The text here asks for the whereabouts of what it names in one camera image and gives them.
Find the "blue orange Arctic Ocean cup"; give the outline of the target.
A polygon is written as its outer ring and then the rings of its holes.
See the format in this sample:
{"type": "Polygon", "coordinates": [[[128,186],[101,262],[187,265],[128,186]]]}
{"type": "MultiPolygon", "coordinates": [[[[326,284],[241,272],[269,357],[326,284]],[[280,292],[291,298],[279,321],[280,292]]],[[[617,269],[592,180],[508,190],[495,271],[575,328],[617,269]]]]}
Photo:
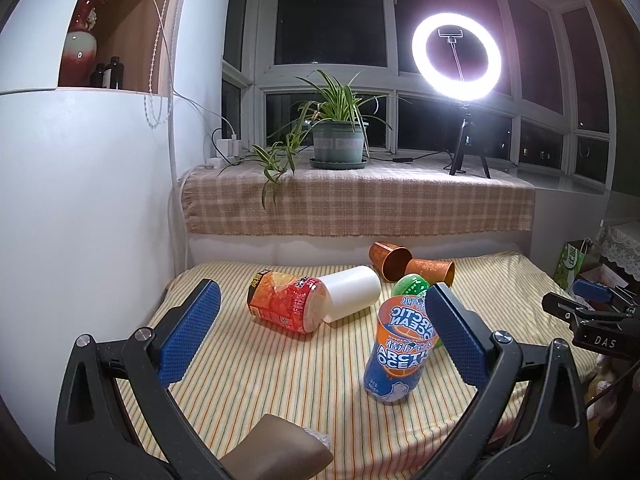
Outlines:
{"type": "Polygon", "coordinates": [[[405,399],[421,380],[423,367],[439,341],[423,296],[393,296],[378,309],[376,332],[363,387],[378,402],[405,399]]]}

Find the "orange copper cup front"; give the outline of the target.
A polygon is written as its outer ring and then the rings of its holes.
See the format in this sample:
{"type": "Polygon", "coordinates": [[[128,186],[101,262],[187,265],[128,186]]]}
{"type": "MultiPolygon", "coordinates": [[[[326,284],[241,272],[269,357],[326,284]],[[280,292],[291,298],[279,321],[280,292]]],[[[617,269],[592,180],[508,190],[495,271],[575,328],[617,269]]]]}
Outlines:
{"type": "Polygon", "coordinates": [[[449,260],[413,258],[405,268],[405,274],[418,274],[430,285],[445,283],[449,287],[451,287],[454,282],[455,273],[456,266],[453,261],[449,260]]]}

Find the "orange copper cup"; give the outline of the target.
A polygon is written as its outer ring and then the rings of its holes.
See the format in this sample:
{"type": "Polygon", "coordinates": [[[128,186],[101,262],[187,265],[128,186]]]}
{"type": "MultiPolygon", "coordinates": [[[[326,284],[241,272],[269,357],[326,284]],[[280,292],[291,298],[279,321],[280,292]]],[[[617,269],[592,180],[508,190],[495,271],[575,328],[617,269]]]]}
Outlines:
{"type": "Polygon", "coordinates": [[[408,248],[392,243],[375,242],[369,249],[372,266],[388,282],[400,280],[412,258],[408,248]]]}
{"type": "Polygon", "coordinates": [[[449,287],[451,287],[454,282],[455,273],[456,266],[453,261],[449,260],[413,258],[405,268],[405,274],[418,274],[430,285],[445,283],[449,287]]]}

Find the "green plastic cup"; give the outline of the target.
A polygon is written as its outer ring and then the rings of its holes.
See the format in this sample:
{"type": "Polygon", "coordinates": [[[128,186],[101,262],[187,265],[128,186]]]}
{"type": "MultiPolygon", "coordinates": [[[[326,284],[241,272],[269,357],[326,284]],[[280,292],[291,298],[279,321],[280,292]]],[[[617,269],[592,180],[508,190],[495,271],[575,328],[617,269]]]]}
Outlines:
{"type": "Polygon", "coordinates": [[[418,274],[404,276],[393,288],[386,326],[402,353],[429,352],[438,345],[438,335],[425,307],[429,288],[430,284],[418,274]]]}

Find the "orange copper cup rear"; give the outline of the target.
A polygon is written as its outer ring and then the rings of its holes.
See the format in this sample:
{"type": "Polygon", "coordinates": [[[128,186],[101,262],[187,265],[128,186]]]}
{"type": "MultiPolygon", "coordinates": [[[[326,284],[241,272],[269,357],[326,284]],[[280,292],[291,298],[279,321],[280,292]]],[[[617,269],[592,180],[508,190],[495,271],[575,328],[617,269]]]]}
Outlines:
{"type": "Polygon", "coordinates": [[[372,266],[388,282],[400,280],[412,258],[408,248],[392,243],[375,242],[369,249],[372,266]]]}

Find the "white cup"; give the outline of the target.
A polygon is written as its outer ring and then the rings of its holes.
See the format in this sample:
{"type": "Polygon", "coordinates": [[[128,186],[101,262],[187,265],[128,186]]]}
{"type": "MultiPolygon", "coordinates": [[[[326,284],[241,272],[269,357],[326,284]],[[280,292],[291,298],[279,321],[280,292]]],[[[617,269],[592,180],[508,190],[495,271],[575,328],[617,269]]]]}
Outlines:
{"type": "Polygon", "coordinates": [[[380,298],[382,285],[378,274],[368,266],[355,266],[322,276],[326,289],[323,321],[333,323],[372,307],[380,298]]]}

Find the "red orange printed cup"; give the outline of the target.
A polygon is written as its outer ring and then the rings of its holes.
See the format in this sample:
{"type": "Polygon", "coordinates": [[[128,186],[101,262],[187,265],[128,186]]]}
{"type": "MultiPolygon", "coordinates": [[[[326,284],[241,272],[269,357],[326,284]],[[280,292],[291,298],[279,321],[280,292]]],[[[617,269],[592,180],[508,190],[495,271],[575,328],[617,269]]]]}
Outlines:
{"type": "Polygon", "coordinates": [[[322,323],[328,301],[318,278],[262,270],[250,281],[246,303],[255,318],[306,335],[322,323]]]}

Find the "green white carton box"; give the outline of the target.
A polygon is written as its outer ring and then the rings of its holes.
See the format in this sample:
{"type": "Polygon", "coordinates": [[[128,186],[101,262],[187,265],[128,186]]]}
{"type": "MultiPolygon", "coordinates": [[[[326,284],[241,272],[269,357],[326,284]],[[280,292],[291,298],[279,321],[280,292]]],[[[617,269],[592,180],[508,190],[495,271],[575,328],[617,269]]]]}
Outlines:
{"type": "Polygon", "coordinates": [[[567,242],[562,249],[553,279],[566,292],[578,277],[582,264],[588,256],[592,241],[590,238],[567,242]]]}

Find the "black tripod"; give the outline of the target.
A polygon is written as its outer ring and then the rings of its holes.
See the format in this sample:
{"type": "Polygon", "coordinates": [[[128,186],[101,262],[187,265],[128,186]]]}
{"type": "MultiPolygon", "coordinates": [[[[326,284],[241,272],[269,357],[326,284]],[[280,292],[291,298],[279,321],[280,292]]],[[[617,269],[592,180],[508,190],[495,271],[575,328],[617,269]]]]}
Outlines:
{"type": "Polygon", "coordinates": [[[454,150],[454,156],[449,165],[450,176],[456,174],[464,174],[462,169],[465,154],[472,148],[472,142],[474,141],[474,125],[472,122],[471,105],[469,103],[462,103],[460,105],[462,111],[461,126],[458,134],[458,140],[456,149],[454,150]]]}

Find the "striped yellow mattress cloth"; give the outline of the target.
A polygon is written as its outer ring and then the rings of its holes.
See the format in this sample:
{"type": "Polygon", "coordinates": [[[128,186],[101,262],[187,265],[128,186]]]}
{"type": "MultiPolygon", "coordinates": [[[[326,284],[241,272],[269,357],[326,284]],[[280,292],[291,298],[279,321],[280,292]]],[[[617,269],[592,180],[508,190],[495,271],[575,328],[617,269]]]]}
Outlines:
{"type": "MultiPolygon", "coordinates": [[[[505,252],[460,258],[452,293],[492,330],[547,347],[569,343],[566,324],[541,307],[547,292],[563,294],[525,256],[505,252]]],[[[380,299],[348,318],[301,335],[250,314],[248,286],[265,264],[203,263],[169,282],[145,320],[155,327],[202,278],[218,283],[221,308],[181,382],[169,387],[183,414],[217,457],[273,414],[330,439],[333,463],[317,479],[409,479],[444,442],[475,389],[465,385],[444,347],[432,350],[420,382],[405,400],[383,404],[362,388],[380,299]]]]}

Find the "plaid checkered blanket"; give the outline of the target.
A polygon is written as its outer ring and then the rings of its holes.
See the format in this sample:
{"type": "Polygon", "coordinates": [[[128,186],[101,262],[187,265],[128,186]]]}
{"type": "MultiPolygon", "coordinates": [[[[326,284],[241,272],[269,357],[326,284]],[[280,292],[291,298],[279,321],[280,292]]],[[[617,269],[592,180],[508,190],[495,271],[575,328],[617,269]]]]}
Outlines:
{"type": "Polygon", "coordinates": [[[198,169],[182,194],[192,234],[220,236],[441,236],[527,232],[535,189],[496,172],[450,176],[436,162],[380,162],[356,170],[299,167],[278,183],[250,162],[198,169]]]}

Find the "green plant pot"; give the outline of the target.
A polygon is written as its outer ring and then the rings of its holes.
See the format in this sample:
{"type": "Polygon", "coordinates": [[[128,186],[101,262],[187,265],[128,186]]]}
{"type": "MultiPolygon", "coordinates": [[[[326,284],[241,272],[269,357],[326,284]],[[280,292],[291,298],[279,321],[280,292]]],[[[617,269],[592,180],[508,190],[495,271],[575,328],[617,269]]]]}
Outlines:
{"type": "Polygon", "coordinates": [[[364,141],[366,132],[353,122],[318,122],[311,127],[314,157],[310,163],[316,169],[349,170],[366,166],[364,141]]]}

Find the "spider plant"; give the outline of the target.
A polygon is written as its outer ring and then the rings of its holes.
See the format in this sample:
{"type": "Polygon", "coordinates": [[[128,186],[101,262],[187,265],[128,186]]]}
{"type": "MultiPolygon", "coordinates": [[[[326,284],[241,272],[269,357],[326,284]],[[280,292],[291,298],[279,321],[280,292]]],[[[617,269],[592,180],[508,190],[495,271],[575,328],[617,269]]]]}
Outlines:
{"type": "Polygon", "coordinates": [[[367,162],[371,158],[371,144],[369,141],[369,127],[378,124],[390,131],[392,126],[380,116],[382,94],[361,94],[354,89],[355,78],[341,82],[325,70],[315,70],[317,80],[302,77],[299,80],[314,90],[314,96],[309,100],[297,103],[295,117],[276,130],[273,139],[265,145],[252,146],[246,158],[257,162],[262,167],[262,192],[260,192],[260,206],[267,206],[268,200],[277,199],[282,179],[295,174],[299,155],[305,148],[314,146],[310,129],[318,122],[353,122],[359,124],[366,132],[364,141],[364,158],[367,162]]]}

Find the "white power adapter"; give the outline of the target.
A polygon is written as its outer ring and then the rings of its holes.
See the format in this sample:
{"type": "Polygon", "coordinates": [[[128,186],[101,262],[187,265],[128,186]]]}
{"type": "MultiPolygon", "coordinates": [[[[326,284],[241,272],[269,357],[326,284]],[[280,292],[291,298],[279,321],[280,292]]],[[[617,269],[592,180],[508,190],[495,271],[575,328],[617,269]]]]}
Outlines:
{"type": "Polygon", "coordinates": [[[214,169],[238,166],[245,156],[242,154],[241,141],[236,137],[221,138],[214,130],[209,136],[212,156],[206,159],[205,165],[214,169]]]}

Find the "black small bottles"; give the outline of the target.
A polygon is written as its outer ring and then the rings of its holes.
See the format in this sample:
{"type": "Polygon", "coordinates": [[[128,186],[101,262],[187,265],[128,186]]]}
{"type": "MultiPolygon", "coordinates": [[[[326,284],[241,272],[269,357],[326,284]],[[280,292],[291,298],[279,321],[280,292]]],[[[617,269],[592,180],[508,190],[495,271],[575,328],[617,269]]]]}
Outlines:
{"type": "Polygon", "coordinates": [[[111,61],[99,63],[90,75],[91,88],[120,90],[124,84],[124,64],[119,56],[112,56],[111,61]]]}

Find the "red white ceramic vase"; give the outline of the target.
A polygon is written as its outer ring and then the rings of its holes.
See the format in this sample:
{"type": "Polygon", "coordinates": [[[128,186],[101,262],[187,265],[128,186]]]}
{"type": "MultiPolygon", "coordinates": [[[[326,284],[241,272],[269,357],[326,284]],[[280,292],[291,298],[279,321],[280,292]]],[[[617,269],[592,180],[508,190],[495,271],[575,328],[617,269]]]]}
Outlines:
{"type": "Polygon", "coordinates": [[[96,65],[98,44],[92,30],[96,26],[96,9],[107,0],[78,0],[70,20],[61,58],[58,85],[82,87],[88,84],[96,65]]]}

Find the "wooden wall shelf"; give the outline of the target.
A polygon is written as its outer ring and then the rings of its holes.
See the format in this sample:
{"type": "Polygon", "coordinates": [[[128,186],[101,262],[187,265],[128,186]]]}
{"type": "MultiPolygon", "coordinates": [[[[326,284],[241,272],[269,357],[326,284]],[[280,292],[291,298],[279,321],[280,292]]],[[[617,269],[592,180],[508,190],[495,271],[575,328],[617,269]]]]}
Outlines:
{"type": "Polygon", "coordinates": [[[96,65],[119,56],[122,90],[167,96],[170,32],[178,0],[107,0],[96,9],[96,65]]]}

